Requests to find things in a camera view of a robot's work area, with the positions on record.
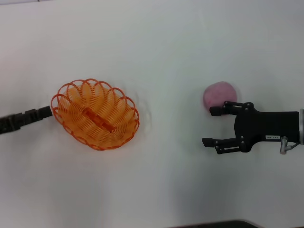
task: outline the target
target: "pink foam ball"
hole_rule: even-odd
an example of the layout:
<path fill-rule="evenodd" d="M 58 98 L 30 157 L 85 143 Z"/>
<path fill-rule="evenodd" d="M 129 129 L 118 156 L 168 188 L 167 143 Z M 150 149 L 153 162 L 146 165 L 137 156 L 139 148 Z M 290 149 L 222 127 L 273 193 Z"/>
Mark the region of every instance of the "pink foam ball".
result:
<path fill-rule="evenodd" d="M 203 105 L 207 110 L 212 106 L 223 106 L 225 101 L 236 102 L 237 93 L 228 82 L 217 82 L 210 85 L 204 92 Z"/>

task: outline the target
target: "white table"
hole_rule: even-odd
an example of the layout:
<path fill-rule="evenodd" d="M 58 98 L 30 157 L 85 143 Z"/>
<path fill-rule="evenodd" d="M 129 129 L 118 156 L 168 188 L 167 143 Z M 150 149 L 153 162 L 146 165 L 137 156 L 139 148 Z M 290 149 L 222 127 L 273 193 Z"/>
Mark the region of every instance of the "white table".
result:
<path fill-rule="evenodd" d="M 260 111 L 304 98 L 304 2 L 53 0 L 0 7 L 0 115 L 50 104 L 61 85 L 122 88 L 141 126 L 97 152 L 53 117 L 0 136 L 0 227 L 162 228 L 246 219 L 304 225 L 304 150 L 259 143 L 217 155 L 202 137 L 234 136 L 233 117 L 201 108 L 228 81 Z"/>

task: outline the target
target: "wicker-style basket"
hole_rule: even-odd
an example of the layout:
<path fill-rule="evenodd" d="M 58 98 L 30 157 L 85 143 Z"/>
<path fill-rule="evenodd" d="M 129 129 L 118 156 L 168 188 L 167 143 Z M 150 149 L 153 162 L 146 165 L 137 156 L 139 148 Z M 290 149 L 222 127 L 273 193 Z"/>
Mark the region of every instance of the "wicker-style basket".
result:
<path fill-rule="evenodd" d="M 63 85 L 51 107 L 69 134 L 99 151 L 121 147 L 139 127 L 139 114 L 132 99 L 122 90 L 92 78 Z"/>

